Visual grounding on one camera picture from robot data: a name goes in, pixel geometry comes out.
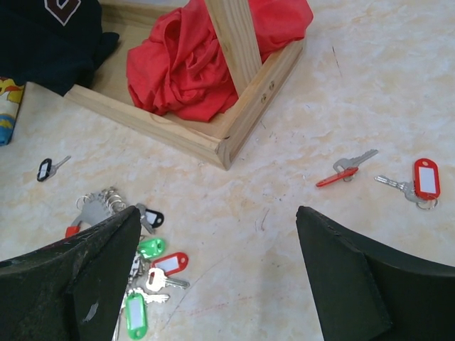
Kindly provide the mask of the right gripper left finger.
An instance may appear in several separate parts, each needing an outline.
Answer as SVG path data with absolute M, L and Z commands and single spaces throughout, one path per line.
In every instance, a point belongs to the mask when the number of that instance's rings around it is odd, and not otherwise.
M 111 340 L 141 234 L 130 206 L 1 262 L 2 340 Z

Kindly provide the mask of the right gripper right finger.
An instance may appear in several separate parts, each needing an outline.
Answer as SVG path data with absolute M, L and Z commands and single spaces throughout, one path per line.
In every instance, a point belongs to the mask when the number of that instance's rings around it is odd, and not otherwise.
M 453 340 L 454 267 L 406 254 L 311 207 L 296 228 L 325 340 Z

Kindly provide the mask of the grey key organiser plate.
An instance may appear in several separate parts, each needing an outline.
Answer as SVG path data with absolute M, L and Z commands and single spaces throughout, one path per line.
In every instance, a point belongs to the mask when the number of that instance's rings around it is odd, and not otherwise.
M 79 215 L 65 231 L 65 238 L 77 234 L 81 224 L 96 225 L 127 207 L 126 201 L 114 187 L 83 195 L 76 201 Z

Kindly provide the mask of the key with black tag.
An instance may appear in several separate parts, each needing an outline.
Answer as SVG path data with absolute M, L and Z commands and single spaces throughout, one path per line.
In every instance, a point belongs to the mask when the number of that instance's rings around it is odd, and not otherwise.
M 161 212 L 151 210 L 141 203 L 137 203 L 136 208 L 140 213 L 141 225 L 149 234 L 154 234 L 164 223 L 164 215 Z

